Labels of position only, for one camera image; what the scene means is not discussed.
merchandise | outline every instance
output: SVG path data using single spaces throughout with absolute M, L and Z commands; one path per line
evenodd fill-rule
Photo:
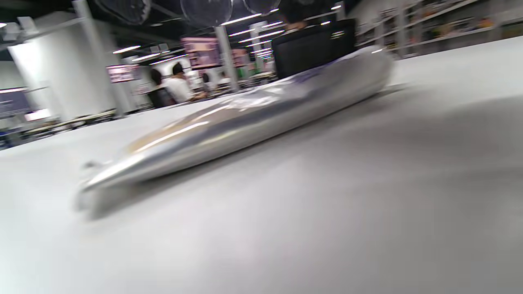
M 393 59 L 370 46 L 179 119 L 131 143 L 115 160 L 91 164 L 79 209 L 92 210 L 96 191 L 173 173 L 246 148 L 325 117 L 383 89 Z

white table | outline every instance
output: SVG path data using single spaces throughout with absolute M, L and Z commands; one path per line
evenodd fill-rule
M 520 69 L 522 44 L 402 61 L 402 91 L 133 187 L 96 221 L 71 208 L 79 166 L 218 99 L 1 151 L 0 292 L 519 294 L 523 86 L 477 63 Z

fluorescent light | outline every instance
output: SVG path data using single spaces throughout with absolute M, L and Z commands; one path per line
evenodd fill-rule
M 267 50 L 270 50 L 271 48 L 265 48 L 265 49 L 261 49 L 261 50 L 256 50 L 256 51 L 253 51 L 251 53 L 258 53 L 258 52 L 262 52 L 262 51 L 267 51 Z
M 160 53 L 149 54 L 149 55 L 146 55 L 146 56 L 142 56 L 142 57 L 138 57 L 136 59 L 133 59 L 132 61 L 140 61 L 140 60 L 144 60 L 144 59 L 147 59 L 147 58 L 150 58 L 150 57 L 154 57 L 154 56 L 158 56 L 158 55 L 160 55 Z
M 12 92 L 20 92 L 20 91 L 25 91 L 25 90 L 27 90 L 27 88 L 5 89 L 5 90 L 0 90 L 0 94 L 4 94 L 4 93 L 12 93 Z
M 272 32 L 272 33 L 268 33 L 268 34 L 265 34 L 265 35 L 258 36 L 258 37 L 256 37 L 256 38 L 250 38 L 250 39 L 246 39 L 246 40 L 241 40 L 241 41 L 238 42 L 238 43 L 245 43 L 245 42 L 249 42 L 249 41 L 256 40 L 256 39 L 261 39 L 261 38 L 265 38 L 265 37 L 269 37 L 269 36 L 277 35 L 277 34 L 279 34 L 279 33 L 283 33 L 283 32 L 285 32 L 285 30 L 275 31 L 275 32 Z
M 116 50 L 115 52 L 113 52 L 113 54 L 118 54 L 118 53 L 131 51 L 131 50 L 134 50 L 134 49 L 137 49 L 137 48 L 140 48 L 140 47 L 141 46 L 132 46 L 132 47 L 123 48 L 123 49 L 120 49 L 120 50 Z
M 230 25 L 230 24 L 233 24 L 233 23 L 235 23 L 235 22 L 242 21 L 242 20 L 246 20 L 246 19 L 250 19 L 250 18 L 254 18 L 254 17 L 258 17 L 258 16 L 260 16 L 260 15 L 262 15 L 262 14 L 261 14 L 261 13 L 258 13 L 258 14 L 249 15 L 249 16 L 242 17 L 242 18 L 239 18 L 239 19 L 235 19 L 235 20 L 230 20 L 230 21 L 224 22 L 224 23 L 222 23 L 221 25 L 222 25 L 222 26 Z
M 165 59 L 165 60 L 161 60 L 161 61 L 157 61 L 157 62 L 151 63 L 149 65 L 159 64 L 159 63 L 162 63 L 162 62 L 166 62 L 166 61 L 173 60 L 173 59 L 176 59 L 176 58 L 184 57 L 184 56 L 187 56 L 187 55 L 188 54 L 184 54 L 184 55 L 180 55 L 180 56 L 177 56 L 177 57 L 168 58 L 168 59 Z
M 269 28 L 269 27 L 272 27 L 272 26 L 275 26 L 275 25 L 279 25 L 279 24 L 283 24 L 283 21 L 274 22 L 274 23 L 272 23 L 270 25 L 262 26 L 262 28 Z
M 229 35 L 229 37 L 238 36 L 238 35 L 241 35 L 241 34 L 243 34 L 243 33 L 251 32 L 251 31 L 254 31 L 254 29 L 250 29 L 250 30 L 246 30 L 246 31 L 237 32 L 237 33 L 234 33 L 234 34 L 232 34 L 232 35 Z
M 246 47 L 252 47 L 252 46 L 256 46 L 256 45 L 260 45 L 260 44 L 265 44 L 265 43 L 268 43 L 268 42 L 271 42 L 271 41 L 272 40 L 263 41 L 263 42 L 260 42 L 260 43 L 254 43 L 254 44 L 247 45 Z

dark hair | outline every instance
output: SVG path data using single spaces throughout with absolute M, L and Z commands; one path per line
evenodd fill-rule
M 160 86 L 162 84 L 162 74 L 158 70 L 151 69 L 149 71 L 149 74 L 151 75 L 151 80 L 157 85 Z
M 204 73 L 201 75 L 201 79 L 203 80 L 204 83 L 208 83 L 209 82 L 209 75 L 207 73 Z
M 184 73 L 184 67 L 178 62 L 173 66 L 173 75 Z

clear plastic sphere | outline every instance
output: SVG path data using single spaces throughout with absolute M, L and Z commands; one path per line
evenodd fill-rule
M 228 21 L 233 0 L 181 0 L 181 8 L 190 22 L 217 27 Z
M 278 8 L 280 0 L 243 0 L 243 3 L 252 13 L 269 14 L 271 10 Z

